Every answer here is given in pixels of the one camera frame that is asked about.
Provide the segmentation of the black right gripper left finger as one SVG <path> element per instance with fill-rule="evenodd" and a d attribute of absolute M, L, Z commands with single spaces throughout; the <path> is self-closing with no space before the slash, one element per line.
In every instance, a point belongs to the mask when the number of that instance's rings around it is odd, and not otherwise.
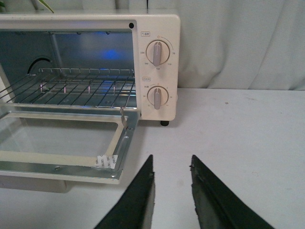
<path fill-rule="evenodd" d="M 150 229 L 155 200 L 153 155 L 149 155 L 121 198 L 97 229 Z"/>

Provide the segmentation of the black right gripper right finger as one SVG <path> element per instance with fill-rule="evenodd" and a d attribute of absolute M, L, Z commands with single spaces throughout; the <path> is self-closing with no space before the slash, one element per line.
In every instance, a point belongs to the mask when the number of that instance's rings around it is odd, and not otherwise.
<path fill-rule="evenodd" d="M 272 229 L 196 155 L 192 155 L 192 194 L 202 229 Z"/>

